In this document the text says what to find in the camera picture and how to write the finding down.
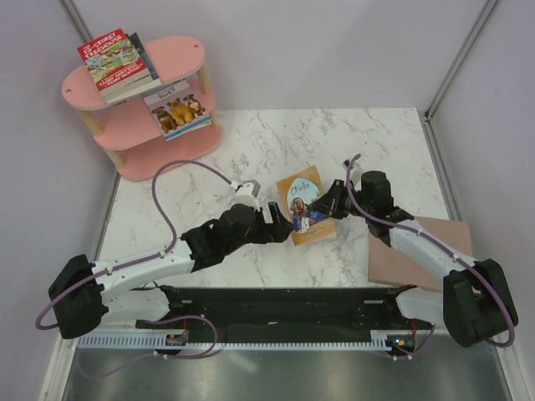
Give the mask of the Othello orange book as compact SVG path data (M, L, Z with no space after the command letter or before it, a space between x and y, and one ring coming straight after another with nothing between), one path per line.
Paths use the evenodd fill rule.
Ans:
M315 165L277 183L284 212L293 224L293 244L301 246L334 237L335 223L325 214L313 211L310 205L325 194Z

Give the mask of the purple dog book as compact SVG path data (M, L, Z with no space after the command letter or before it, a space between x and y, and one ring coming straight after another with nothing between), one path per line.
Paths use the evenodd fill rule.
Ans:
M151 90L142 99L165 140L211 124L206 106L184 79Z

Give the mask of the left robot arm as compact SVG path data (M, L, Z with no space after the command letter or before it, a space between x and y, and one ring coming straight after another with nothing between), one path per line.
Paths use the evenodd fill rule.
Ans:
M92 332L111 313L113 298L142 284L215 266L245 245L285 242L294 231L293 223L277 203L270 202L268 210L270 222L261 208L235 204L162 250L143 256L117 261L89 261L85 254L72 257L48 289L61 337Z

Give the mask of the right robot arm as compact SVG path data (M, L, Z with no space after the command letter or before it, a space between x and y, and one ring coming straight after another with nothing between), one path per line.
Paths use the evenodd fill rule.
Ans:
M399 290L382 310L389 327L403 328L416 319L445 327L464 348L481 342L497 346L494 337L503 332L508 338L502 347L514 343L518 315L501 265L492 259L478 261L433 236L395 205L385 173L364 173L358 189L350 178L335 180L308 208L339 220L364 218L372 236L441 280L439 293L416 285Z

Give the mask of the Nineteen Eighty-Four blue book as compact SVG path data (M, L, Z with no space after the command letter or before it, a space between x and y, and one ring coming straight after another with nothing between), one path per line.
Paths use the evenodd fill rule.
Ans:
M139 94L143 94L144 92L150 91L160 86L161 86L161 81L159 79L155 79L147 84L140 85L136 88L128 89L123 94L116 94L114 96L108 97L106 99L106 103L114 104L117 102L125 101L131 97L134 97Z

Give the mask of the red Treehouse book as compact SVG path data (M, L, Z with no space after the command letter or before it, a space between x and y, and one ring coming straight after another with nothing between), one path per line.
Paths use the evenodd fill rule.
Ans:
M135 46L121 28L78 47L78 52L103 96L122 89L145 69Z

